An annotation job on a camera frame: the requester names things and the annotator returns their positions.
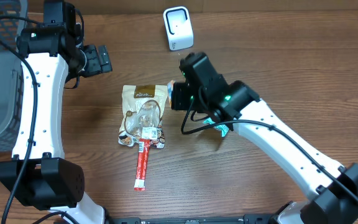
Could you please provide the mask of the orange tissue pack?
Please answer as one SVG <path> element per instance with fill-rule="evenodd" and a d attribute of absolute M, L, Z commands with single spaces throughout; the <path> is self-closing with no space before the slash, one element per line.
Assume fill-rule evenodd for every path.
<path fill-rule="evenodd" d="M 170 106 L 172 105 L 173 87 L 174 87 L 175 82 L 176 82 L 175 80 L 171 80 L 171 81 L 167 84 L 168 100 L 169 100 Z"/>

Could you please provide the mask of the beige snack pouch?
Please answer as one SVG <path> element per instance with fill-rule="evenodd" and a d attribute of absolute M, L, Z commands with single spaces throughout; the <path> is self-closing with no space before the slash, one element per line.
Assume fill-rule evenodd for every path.
<path fill-rule="evenodd" d="M 149 139 L 151 147 L 163 149 L 162 118 L 167 98 L 165 85 L 124 85 L 118 143 L 132 147 L 141 139 Z"/>

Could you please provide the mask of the teal packet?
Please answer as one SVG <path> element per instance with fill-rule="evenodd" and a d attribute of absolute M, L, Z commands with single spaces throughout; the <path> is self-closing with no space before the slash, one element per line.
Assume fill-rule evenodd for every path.
<path fill-rule="evenodd" d="M 211 118 L 207 118 L 203 121 L 203 124 L 207 124 L 207 125 L 214 124 L 214 121 Z M 221 133 L 222 138 L 224 138 L 226 134 L 229 132 L 229 128 L 224 124 L 215 126 L 214 129 Z"/>

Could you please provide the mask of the red stick snack packet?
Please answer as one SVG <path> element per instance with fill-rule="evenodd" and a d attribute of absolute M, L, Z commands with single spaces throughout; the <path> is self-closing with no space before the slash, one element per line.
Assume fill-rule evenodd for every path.
<path fill-rule="evenodd" d="M 145 176 L 147 172 L 147 163 L 149 158 L 150 140 L 140 139 L 139 140 L 139 151 L 137 170 L 135 175 L 134 190 L 144 191 L 145 190 Z"/>

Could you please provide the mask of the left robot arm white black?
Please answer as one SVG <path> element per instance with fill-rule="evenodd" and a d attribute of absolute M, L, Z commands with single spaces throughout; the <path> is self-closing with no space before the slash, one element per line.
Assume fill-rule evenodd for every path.
<path fill-rule="evenodd" d="M 58 215 L 67 223 L 112 223 L 85 191 L 83 169 L 65 159 L 61 137 L 65 83 L 112 70 L 105 46 L 85 45 L 80 11 L 69 2 L 45 1 L 42 22 L 31 21 L 17 38 L 23 97 L 19 134 L 0 182 L 11 200 Z"/>

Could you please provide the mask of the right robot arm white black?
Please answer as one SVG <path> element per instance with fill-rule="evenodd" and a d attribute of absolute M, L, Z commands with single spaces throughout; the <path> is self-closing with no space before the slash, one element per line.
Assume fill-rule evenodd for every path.
<path fill-rule="evenodd" d="M 225 126 L 258 146 L 296 183 L 305 202 L 289 202 L 270 223 L 353 223 L 358 219 L 358 164 L 319 152 L 288 127 L 242 81 L 228 83 L 203 52 L 180 60 L 183 82 L 168 87 L 173 110 L 203 115 L 204 128 Z"/>

